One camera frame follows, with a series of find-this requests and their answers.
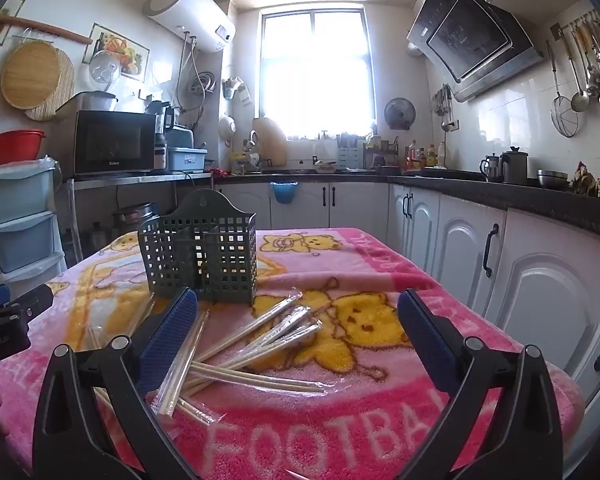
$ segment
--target perforated utensil caddy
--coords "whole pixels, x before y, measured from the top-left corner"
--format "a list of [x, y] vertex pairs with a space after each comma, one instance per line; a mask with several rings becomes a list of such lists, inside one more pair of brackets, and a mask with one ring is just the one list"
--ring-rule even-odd
[[192, 191], [170, 215], [138, 230], [149, 289], [171, 298], [181, 286], [200, 300], [251, 303], [256, 290], [255, 214], [212, 189]]

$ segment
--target window frame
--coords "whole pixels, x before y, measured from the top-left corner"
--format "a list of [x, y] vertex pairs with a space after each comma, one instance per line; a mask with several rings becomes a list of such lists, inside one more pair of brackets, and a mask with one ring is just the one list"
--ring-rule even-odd
[[315, 15], [316, 14], [322, 14], [322, 13], [327, 13], [327, 12], [355, 12], [357, 14], [360, 15], [360, 20], [362, 21], [362, 29], [365, 33], [365, 38], [366, 38], [366, 54], [364, 56], [359, 56], [358, 59], [361, 59], [365, 62], [366, 67], [367, 67], [367, 71], [369, 74], [369, 78], [368, 78], [368, 92], [369, 92], [369, 100], [371, 102], [371, 111], [372, 111], [372, 119], [373, 120], [377, 120], [376, 117], [376, 90], [375, 90], [375, 85], [374, 85], [374, 72], [373, 72], [373, 65], [371, 62], [371, 44], [369, 41], [369, 32], [368, 32], [368, 28], [366, 26], [366, 16], [365, 16], [365, 9], [363, 9], [362, 7], [360, 8], [339, 8], [339, 7], [329, 7], [326, 9], [323, 8], [318, 8], [318, 9], [298, 9], [298, 10], [288, 10], [288, 11], [283, 11], [283, 12], [272, 12], [271, 14], [263, 14], [262, 15], [262, 27], [261, 27], [261, 31], [260, 31], [260, 65], [258, 67], [258, 113], [259, 113], [259, 117], [266, 117], [265, 112], [266, 110], [264, 109], [264, 85], [263, 85], [263, 74], [264, 71], [267, 67], [267, 65], [273, 61], [277, 61], [280, 60], [282, 58], [274, 58], [272, 59], [266, 59], [264, 57], [264, 48], [265, 48], [265, 43], [264, 43], [264, 38], [265, 38], [265, 31], [267, 28], [267, 20], [269, 18], [280, 18], [281, 16], [293, 16], [296, 14], [308, 14], [310, 16], [311, 19], [311, 34], [315, 34]]

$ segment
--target fruit picture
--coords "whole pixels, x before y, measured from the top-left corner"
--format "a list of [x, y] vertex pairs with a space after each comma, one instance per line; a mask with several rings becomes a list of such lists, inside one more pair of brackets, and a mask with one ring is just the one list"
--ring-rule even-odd
[[122, 75], [144, 82], [146, 63], [149, 58], [148, 48], [97, 23], [93, 24], [90, 38], [93, 43], [87, 46], [83, 63], [89, 63], [94, 54], [106, 50], [120, 61]]
[[[0, 14], [6, 14], [7, 16], [17, 16], [18, 12], [22, 8], [24, 0], [7, 0], [2, 8]], [[11, 25], [5, 25], [0, 23], [0, 46], [4, 45], [4, 40], [11, 29]]]

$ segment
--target black range hood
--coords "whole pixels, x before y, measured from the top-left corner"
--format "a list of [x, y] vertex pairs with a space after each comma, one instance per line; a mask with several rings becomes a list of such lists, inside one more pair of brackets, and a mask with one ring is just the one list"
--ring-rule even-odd
[[542, 60], [509, 12], [485, 0], [425, 0], [408, 36], [467, 101]]

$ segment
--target rolling pin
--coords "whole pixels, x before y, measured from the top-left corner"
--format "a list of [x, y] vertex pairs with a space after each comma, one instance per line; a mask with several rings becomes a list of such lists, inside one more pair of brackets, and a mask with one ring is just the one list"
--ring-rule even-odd
[[66, 30], [65, 28], [54, 27], [53, 25], [49, 25], [47, 23], [35, 22], [34, 20], [27, 20], [25, 18], [18, 18], [16, 16], [7, 16], [5, 14], [0, 14], [0, 23], [5, 23], [6, 25], [16, 25], [17, 27], [23, 28], [35, 28], [36, 30], [48, 32], [49, 34], [55, 34], [56, 36], [60, 36], [61, 38], [67, 38], [68, 40], [77, 41], [78, 43], [82, 43], [85, 45], [90, 45], [91, 43], [93, 43], [93, 40], [91, 38], [87, 38], [86, 36], [76, 34], [75, 32], [71, 32], [70, 30]]

